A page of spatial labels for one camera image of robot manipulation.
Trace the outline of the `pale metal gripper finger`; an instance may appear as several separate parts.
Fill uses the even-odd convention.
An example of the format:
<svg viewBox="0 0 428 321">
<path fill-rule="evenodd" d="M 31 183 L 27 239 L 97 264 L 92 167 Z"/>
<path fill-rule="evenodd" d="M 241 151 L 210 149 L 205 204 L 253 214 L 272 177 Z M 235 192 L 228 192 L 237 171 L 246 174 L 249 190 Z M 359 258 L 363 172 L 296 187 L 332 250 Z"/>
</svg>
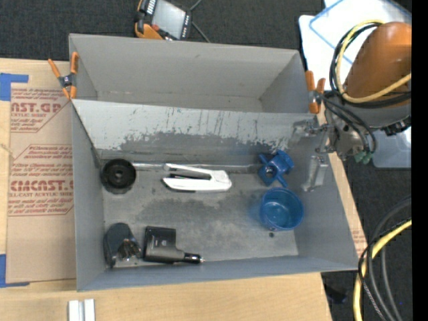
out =
<svg viewBox="0 0 428 321">
<path fill-rule="evenodd" d="M 290 146 L 296 146 L 302 138 L 317 138 L 319 146 L 324 146 L 328 139 L 328 123 L 320 124 L 315 118 L 293 123 Z"/>
<path fill-rule="evenodd" d="M 324 179 L 328 168 L 328 152 L 324 147 L 317 147 L 315 154 L 312 154 L 308 163 L 308 173 L 306 180 L 301 184 L 301 188 L 305 192 L 310 192 L 324 184 Z"/>
</svg>

